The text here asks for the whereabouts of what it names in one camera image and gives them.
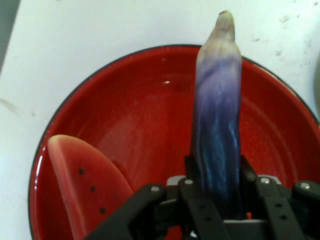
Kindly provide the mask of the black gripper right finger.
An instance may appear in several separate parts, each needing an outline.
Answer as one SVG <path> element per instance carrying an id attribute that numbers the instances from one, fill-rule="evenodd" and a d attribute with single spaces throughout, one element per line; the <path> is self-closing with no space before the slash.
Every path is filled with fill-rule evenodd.
<path id="1" fill-rule="evenodd" d="M 257 175 L 249 161 L 240 158 L 240 192 L 246 213 L 264 220 L 273 240 L 320 238 L 320 184 L 297 181 L 288 188 L 271 175 Z"/>

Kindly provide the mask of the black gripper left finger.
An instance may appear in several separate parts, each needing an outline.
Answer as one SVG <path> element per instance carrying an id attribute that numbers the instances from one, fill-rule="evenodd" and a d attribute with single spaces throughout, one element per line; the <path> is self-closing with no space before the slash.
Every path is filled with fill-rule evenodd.
<path id="1" fill-rule="evenodd" d="M 182 239 L 229 240 L 213 202 L 199 186 L 200 174 L 191 155 L 184 158 L 186 176 L 176 185 L 147 184 L 107 217 L 87 240 L 163 240 L 172 227 Z"/>

